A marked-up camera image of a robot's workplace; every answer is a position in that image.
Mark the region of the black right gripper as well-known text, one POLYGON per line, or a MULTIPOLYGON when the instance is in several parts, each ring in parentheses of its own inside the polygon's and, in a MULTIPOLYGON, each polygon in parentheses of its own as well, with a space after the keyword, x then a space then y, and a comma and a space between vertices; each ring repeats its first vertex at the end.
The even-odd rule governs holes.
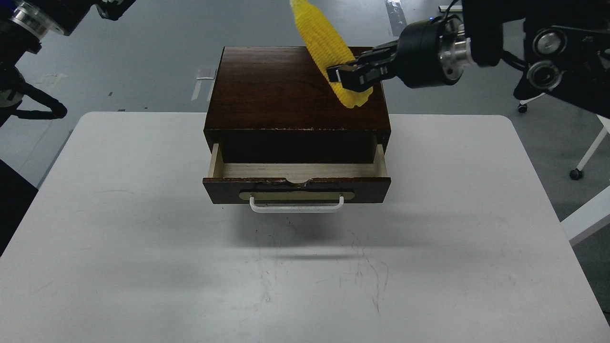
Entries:
POLYGON ((460 18, 408 24, 398 40, 372 47, 355 61, 327 67, 330 83, 364 92, 395 76, 410 88, 455 85, 470 65, 470 39, 460 18))

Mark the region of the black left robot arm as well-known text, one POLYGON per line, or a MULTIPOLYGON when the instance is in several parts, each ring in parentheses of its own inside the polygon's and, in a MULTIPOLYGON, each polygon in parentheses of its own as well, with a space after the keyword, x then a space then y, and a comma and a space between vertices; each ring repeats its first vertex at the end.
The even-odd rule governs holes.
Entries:
MULTIPOLYGON (((92 7, 117 21, 132 0, 3 0, 0 18, 0 119, 55 120, 67 107, 29 84, 17 68, 26 53, 37 54, 50 31, 70 36, 92 7)), ((0 163, 0 249, 4 251, 38 193, 37 187, 5 162, 0 163)))

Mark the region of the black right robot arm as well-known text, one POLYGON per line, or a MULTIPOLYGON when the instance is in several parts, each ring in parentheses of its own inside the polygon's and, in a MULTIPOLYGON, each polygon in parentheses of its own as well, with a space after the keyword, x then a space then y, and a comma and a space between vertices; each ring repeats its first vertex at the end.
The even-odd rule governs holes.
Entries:
POLYGON ((504 61, 521 72, 513 95, 547 94, 609 117, 607 0, 464 0, 461 15, 412 22, 395 41, 322 72, 342 89, 363 92, 399 78, 407 87, 455 85, 467 65, 504 61))

